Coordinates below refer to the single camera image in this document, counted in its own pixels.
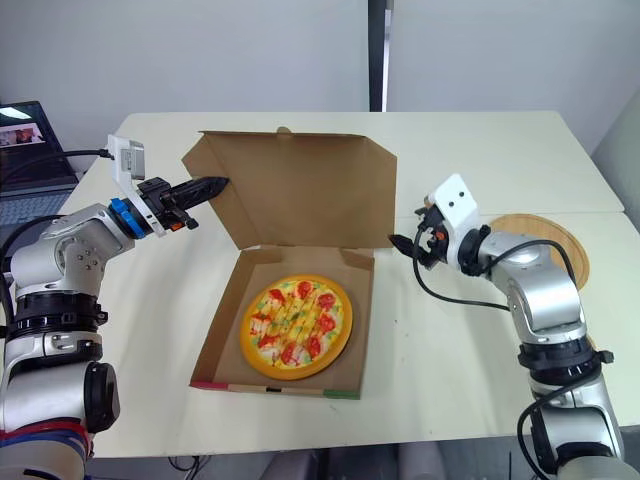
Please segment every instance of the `white wall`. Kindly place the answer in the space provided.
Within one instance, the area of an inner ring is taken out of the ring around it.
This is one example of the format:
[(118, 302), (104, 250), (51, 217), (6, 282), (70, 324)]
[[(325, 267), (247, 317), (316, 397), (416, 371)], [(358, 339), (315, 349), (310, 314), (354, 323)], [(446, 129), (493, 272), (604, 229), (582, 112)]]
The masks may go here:
[(557, 110), (593, 151), (640, 86), (638, 0), (397, 0), (389, 111)]
[(66, 149), (133, 112), (368, 110), (367, 48), (366, 0), (7, 0), (0, 99)]
[(640, 231), (640, 90), (604, 137), (593, 160)]

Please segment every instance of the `pizza crust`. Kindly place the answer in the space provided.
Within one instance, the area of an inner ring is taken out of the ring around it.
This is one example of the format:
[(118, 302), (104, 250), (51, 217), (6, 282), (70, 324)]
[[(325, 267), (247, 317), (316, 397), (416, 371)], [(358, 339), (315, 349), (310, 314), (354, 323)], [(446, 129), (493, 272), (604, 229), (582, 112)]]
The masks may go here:
[(319, 275), (294, 275), (251, 302), (240, 343), (253, 368), (295, 380), (328, 367), (345, 347), (351, 326), (351, 302), (340, 285)]

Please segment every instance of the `laptop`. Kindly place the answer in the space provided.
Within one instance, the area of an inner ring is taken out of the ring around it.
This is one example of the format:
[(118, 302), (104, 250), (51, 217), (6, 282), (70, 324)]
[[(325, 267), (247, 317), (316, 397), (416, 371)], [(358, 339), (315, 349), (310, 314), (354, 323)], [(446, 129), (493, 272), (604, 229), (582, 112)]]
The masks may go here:
[[(22, 162), (57, 152), (62, 148), (39, 102), (0, 104), (0, 242), (30, 220), (58, 213), (78, 184), (66, 158), (36, 163), (5, 181)], [(33, 243), (46, 227), (27, 230), (7, 254)]]

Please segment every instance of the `tomato slice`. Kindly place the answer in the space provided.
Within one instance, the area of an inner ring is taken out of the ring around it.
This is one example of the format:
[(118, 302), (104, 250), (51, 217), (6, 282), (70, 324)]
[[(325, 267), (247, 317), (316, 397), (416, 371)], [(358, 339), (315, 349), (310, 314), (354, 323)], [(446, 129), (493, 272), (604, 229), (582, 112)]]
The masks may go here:
[(329, 310), (333, 307), (334, 303), (336, 303), (336, 297), (330, 293), (323, 293), (318, 297), (318, 305), (320, 305), (320, 308), (323, 310)]
[(331, 315), (323, 313), (318, 319), (318, 326), (320, 327), (320, 330), (322, 330), (322, 333), (327, 333), (336, 328), (336, 321)]
[(273, 300), (278, 300), (280, 303), (284, 303), (284, 295), (282, 295), (282, 292), (277, 288), (269, 290), (269, 296)]
[(309, 350), (309, 355), (311, 358), (316, 358), (320, 355), (320, 351), (322, 350), (322, 345), (320, 344), (320, 340), (318, 337), (310, 337), (307, 341), (307, 350)]
[(298, 363), (293, 358), (293, 350), (295, 348), (296, 344), (293, 342), (284, 347), (284, 350), (282, 350), (282, 353), (280, 354), (280, 360), (282, 360), (282, 363), (284, 363), (285, 365), (291, 365), (294, 362), (296, 364)]
[(268, 345), (273, 345), (278, 340), (277, 335), (265, 335), (258, 342), (258, 348), (266, 347)]
[(297, 290), (298, 290), (298, 296), (304, 300), (305, 298), (307, 298), (307, 296), (309, 295), (309, 293), (311, 293), (312, 290), (312, 286), (309, 282), (300, 282), (298, 284)]

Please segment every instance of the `wooden cutting board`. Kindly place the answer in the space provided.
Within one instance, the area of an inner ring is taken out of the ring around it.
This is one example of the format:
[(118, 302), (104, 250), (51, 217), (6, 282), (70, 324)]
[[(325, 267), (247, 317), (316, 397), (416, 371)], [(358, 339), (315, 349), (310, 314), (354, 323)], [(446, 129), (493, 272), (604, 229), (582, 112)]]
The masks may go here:
[[(504, 215), (491, 222), (492, 230), (502, 230), (510, 233), (527, 233), (539, 238), (546, 238), (558, 242), (567, 251), (571, 265), (576, 275), (578, 289), (581, 289), (589, 278), (589, 257), (584, 248), (569, 231), (546, 218), (528, 214)], [(564, 269), (562, 257), (555, 248), (551, 248), (553, 262)]]

